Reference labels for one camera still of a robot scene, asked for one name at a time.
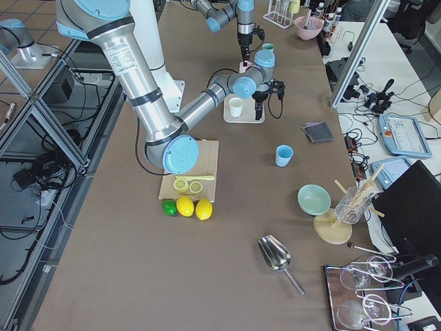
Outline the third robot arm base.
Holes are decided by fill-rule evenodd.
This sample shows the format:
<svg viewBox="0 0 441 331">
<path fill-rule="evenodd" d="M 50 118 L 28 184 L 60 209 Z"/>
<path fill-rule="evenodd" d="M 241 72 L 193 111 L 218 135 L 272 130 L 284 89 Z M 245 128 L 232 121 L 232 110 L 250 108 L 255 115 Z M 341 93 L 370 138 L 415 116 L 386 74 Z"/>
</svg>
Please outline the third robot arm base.
<svg viewBox="0 0 441 331">
<path fill-rule="evenodd" d="M 42 70 L 50 61 L 43 56 L 44 47 L 38 45 L 20 19 L 1 21 L 1 53 L 16 52 L 11 62 L 15 68 Z"/>
</svg>

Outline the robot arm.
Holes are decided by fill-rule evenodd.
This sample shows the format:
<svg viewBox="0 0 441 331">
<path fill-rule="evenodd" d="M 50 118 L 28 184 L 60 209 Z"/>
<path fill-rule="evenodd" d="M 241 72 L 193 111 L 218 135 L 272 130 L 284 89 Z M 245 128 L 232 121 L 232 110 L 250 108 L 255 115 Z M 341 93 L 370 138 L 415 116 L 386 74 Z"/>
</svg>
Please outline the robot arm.
<svg viewBox="0 0 441 331">
<path fill-rule="evenodd" d="M 236 20 L 237 39 L 242 57 L 242 64 L 249 63 L 252 50 L 250 47 L 255 35 L 261 41 L 265 40 L 265 31 L 254 21 L 254 1 L 226 1 L 225 7 L 215 8 L 211 1 L 190 1 L 193 9 L 199 11 L 205 18 L 207 27 L 213 32 L 219 32 L 228 23 Z"/>
<path fill-rule="evenodd" d="M 243 73 L 214 77 L 191 103 L 172 114 L 152 72 L 161 52 L 153 1 L 57 1 L 57 27 L 71 39 L 99 46 L 145 128 L 145 156 L 168 173 L 189 172 L 199 147 L 188 135 L 228 95 L 250 98 L 272 78 L 275 55 L 260 50 Z"/>
</svg>

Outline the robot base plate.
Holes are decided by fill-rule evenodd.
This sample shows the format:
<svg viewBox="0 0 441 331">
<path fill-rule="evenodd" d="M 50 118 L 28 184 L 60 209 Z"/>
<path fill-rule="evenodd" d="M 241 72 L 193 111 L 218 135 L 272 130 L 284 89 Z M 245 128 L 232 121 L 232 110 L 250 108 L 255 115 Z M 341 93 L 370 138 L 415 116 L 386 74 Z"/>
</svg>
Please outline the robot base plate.
<svg viewBox="0 0 441 331">
<path fill-rule="evenodd" d="M 163 92 L 164 100 L 171 113 L 177 113 L 181 109 L 185 82 L 183 80 L 171 79 L 166 83 L 166 89 Z"/>
</svg>

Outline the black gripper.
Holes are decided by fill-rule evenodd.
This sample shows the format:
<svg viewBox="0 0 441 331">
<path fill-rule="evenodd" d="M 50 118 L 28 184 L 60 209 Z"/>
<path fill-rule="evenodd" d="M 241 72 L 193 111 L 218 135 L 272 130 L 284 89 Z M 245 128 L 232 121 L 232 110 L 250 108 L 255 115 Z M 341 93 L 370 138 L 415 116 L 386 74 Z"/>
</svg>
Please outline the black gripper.
<svg viewBox="0 0 441 331">
<path fill-rule="evenodd" d="M 264 83 L 253 93 L 255 100 L 255 120 L 261 120 L 263 116 L 263 101 L 272 94 L 277 94 L 278 100 L 283 101 L 285 96 L 285 83 L 272 79 L 269 83 Z"/>
<path fill-rule="evenodd" d="M 257 35 L 261 41 L 265 39 L 265 31 L 255 23 L 237 24 L 237 39 L 242 57 L 241 64 L 243 66 L 245 66 L 250 59 L 249 46 L 252 44 L 252 38 L 254 35 Z"/>
</svg>

